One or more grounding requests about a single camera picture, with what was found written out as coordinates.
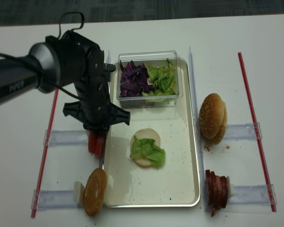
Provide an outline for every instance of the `white tray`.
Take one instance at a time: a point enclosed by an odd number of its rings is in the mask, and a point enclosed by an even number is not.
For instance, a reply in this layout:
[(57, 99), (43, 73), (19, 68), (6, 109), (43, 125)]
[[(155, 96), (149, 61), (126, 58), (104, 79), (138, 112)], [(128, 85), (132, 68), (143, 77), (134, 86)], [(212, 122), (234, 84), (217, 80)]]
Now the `white tray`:
[[(110, 83), (111, 102), (116, 98), (118, 63)], [(130, 125), (111, 127), (106, 140), (103, 168), (108, 177), (108, 207), (192, 207), (200, 200), (200, 180), (192, 121), (187, 63), (181, 59), (183, 96), (174, 107), (129, 109)], [(130, 139), (139, 129), (152, 128), (166, 151), (165, 165), (141, 168), (130, 158)]]

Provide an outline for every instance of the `tomato slice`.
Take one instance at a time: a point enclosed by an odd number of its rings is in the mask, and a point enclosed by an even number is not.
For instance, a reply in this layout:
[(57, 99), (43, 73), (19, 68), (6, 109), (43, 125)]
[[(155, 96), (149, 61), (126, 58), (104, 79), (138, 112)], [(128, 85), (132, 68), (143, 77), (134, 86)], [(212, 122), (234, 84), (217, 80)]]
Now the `tomato slice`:
[(99, 157), (101, 155), (103, 144), (104, 144), (104, 138), (103, 138), (103, 136), (99, 135), (97, 137), (96, 152), (95, 152), (95, 155), (97, 157)]
[(96, 152), (96, 142), (97, 137), (93, 132), (90, 132), (89, 134), (89, 153), (94, 154)]

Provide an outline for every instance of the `bun slice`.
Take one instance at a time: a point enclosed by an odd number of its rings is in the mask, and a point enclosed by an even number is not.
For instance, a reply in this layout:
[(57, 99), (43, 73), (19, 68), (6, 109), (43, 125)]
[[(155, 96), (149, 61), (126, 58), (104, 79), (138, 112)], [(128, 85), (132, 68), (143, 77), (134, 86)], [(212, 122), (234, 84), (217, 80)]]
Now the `bun slice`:
[(227, 126), (227, 110), (218, 94), (212, 93), (203, 101), (199, 126), (201, 133), (211, 144), (218, 144), (223, 139)]
[[(160, 139), (159, 134), (154, 129), (138, 130), (132, 136), (131, 149), (132, 149), (132, 146), (133, 146), (134, 136), (136, 136), (138, 139), (153, 139), (155, 141), (155, 145), (160, 147), (161, 139)], [(134, 162), (140, 167), (152, 167), (152, 164), (151, 164), (150, 160), (148, 160), (148, 159), (144, 159), (144, 158), (136, 159), (136, 160), (134, 160)]]

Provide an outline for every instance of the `white table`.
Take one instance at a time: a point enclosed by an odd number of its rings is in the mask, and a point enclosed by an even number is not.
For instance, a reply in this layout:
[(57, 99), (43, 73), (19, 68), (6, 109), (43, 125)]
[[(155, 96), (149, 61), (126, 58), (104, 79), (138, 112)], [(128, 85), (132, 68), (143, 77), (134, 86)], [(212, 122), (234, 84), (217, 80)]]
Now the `white table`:
[[(96, 218), (81, 210), (48, 210), (31, 219), (53, 101), (53, 94), (31, 91), (0, 106), (0, 226), (284, 226), (284, 15), (96, 23), (79, 33), (109, 49), (112, 61), (119, 53), (164, 50), (176, 50), (187, 59), (191, 46), (196, 75), (214, 73), (210, 66), (221, 73), (226, 69), (220, 64), (242, 52), (277, 213), (218, 212), (210, 218), (201, 200), (192, 209), (104, 208)], [(58, 26), (0, 27), (0, 52), (26, 55), (46, 35), (58, 35)]]

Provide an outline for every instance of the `red stick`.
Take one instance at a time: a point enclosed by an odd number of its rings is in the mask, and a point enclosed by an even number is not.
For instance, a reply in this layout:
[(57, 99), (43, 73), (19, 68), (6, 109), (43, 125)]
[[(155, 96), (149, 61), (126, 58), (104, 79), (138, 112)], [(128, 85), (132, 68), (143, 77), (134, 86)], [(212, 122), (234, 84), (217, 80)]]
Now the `red stick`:
[[(58, 99), (58, 91), (55, 91), (55, 95), (53, 97), (53, 106), (52, 106), (52, 111), (51, 111), (51, 116), (49, 119), (49, 123), (48, 123), (48, 128), (47, 128), (47, 135), (46, 137), (49, 135), (49, 133), (51, 133), (52, 130), (52, 125), (53, 125), (53, 116), (55, 114), (55, 109), (56, 109), (56, 104), (57, 104), (57, 99)], [(40, 171), (39, 171), (39, 177), (38, 177), (38, 181), (37, 181), (37, 187), (36, 187), (36, 194), (35, 197), (33, 198), (33, 200), (35, 200), (36, 205), (38, 203), (37, 198), (39, 197), (39, 190), (41, 188), (41, 182), (42, 182), (42, 176), (43, 176), (43, 170), (44, 170), (44, 166), (45, 166), (45, 160), (46, 160), (46, 154), (47, 154), (47, 149), (48, 149), (48, 143), (45, 140), (45, 145), (44, 145), (44, 149), (43, 149), (43, 155), (42, 155), (42, 159), (41, 159), (41, 165), (40, 165)], [(31, 214), (31, 218), (35, 218), (36, 216), (36, 212), (37, 209), (33, 209), (32, 210), (32, 214)]]
[[(251, 112), (252, 121), (256, 125), (256, 123), (257, 123), (256, 113), (255, 113), (254, 106), (253, 106), (252, 100), (251, 100), (250, 89), (249, 89), (249, 85), (248, 85), (248, 81), (247, 81), (246, 71), (245, 71), (243, 57), (242, 57), (241, 52), (238, 53), (238, 57), (239, 57), (239, 61), (240, 61), (240, 66), (241, 66), (241, 71), (242, 71), (243, 80), (244, 80), (244, 84), (245, 84), (245, 89), (246, 89), (246, 93), (247, 93), (247, 98), (248, 98), (248, 103), (249, 103), (249, 108), (250, 108), (250, 112)], [(258, 128), (257, 127), (255, 127), (255, 133), (256, 133), (256, 135), (258, 135)], [(269, 194), (269, 198), (270, 198), (271, 211), (272, 212), (276, 212), (275, 199), (272, 196), (268, 169), (267, 169), (267, 165), (266, 165), (266, 161), (265, 161), (265, 157), (264, 157), (262, 141), (260, 139), (257, 139), (257, 145), (259, 147), (262, 167), (263, 167), (264, 176), (265, 176), (265, 182), (266, 182), (266, 185), (267, 185), (268, 194)]]

